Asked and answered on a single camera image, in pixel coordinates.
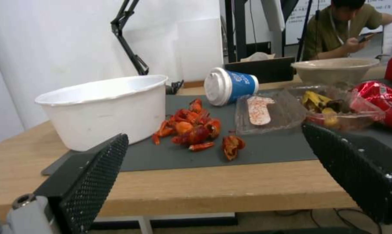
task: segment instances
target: gray table mat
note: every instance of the gray table mat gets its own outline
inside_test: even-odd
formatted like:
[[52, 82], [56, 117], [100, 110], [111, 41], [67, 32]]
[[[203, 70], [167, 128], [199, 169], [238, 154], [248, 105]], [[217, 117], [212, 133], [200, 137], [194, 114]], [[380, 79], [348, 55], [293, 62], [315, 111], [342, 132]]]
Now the gray table mat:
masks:
[[[215, 146], [204, 151], [191, 152], [185, 147], [171, 143], [171, 137], [161, 139], [156, 146], [150, 138], [130, 145], [121, 166], [121, 171], [141, 171], [156, 169], [178, 169], [208, 166], [229, 166], [253, 163], [277, 163], [302, 160], [315, 160], [300, 127], [273, 131], [261, 135], [242, 136], [246, 148], [240, 150], [238, 158], [228, 162], [221, 150], [221, 140], [234, 130], [235, 105], [216, 108], [208, 104], [205, 96], [166, 96], [166, 113], [173, 114], [177, 109], [187, 108], [195, 98], [203, 100], [204, 107], [211, 117], [219, 118], [222, 123], [221, 135], [215, 140]], [[373, 126], [356, 134], [372, 136], [392, 148], [392, 130], [383, 126]], [[69, 151], [52, 165], [42, 171], [42, 175], [51, 175], [76, 151]]]

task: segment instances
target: white plastic bowl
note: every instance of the white plastic bowl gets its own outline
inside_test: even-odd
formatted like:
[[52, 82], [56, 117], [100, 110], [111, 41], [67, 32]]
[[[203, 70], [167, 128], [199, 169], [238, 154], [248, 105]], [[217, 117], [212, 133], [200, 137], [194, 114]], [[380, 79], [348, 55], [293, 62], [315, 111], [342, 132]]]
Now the white plastic bowl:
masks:
[[292, 64], [306, 84], [359, 84], [369, 68], [379, 64], [371, 58], [336, 58]]
[[85, 151], [119, 133], [133, 144], [165, 120], [166, 80], [163, 75], [101, 80], [42, 94], [35, 102], [70, 149]]

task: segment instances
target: smartphone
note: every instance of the smartphone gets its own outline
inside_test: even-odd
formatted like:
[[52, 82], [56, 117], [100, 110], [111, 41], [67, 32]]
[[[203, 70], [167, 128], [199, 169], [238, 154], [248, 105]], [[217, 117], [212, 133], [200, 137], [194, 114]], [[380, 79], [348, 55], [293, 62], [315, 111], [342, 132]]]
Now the smartphone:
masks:
[[372, 39], [372, 37], [374, 37], [375, 34], [376, 34], [376, 33], [371, 33], [371, 34], [369, 34], [369, 35], [361, 36], [361, 37], [359, 38], [359, 43], [362, 43], [362, 42], [365, 42], [365, 41], [368, 41], [368, 40]]

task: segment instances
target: metal bolt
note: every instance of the metal bolt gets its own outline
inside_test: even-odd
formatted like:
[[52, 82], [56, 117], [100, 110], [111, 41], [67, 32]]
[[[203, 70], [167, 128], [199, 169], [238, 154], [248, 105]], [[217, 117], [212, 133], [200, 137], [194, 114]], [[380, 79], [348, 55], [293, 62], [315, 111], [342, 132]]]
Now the metal bolt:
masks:
[[34, 200], [36, 200], [36, 196], [32, 193], [27, 193], [22, 196], [19, 196], [13, 202], [13, 209], [18, 209], [20, 207], [23, 207]]

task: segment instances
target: beige bowl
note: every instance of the beige bowl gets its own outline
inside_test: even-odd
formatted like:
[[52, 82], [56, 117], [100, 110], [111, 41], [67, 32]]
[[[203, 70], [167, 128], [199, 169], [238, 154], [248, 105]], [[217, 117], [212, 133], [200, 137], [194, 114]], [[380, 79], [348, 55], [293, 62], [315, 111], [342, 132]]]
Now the beige bowl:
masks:
[[306, 84], [357, 85], [369, 68], [379, 64], [372, 58], [336, 58], [291, 64]]

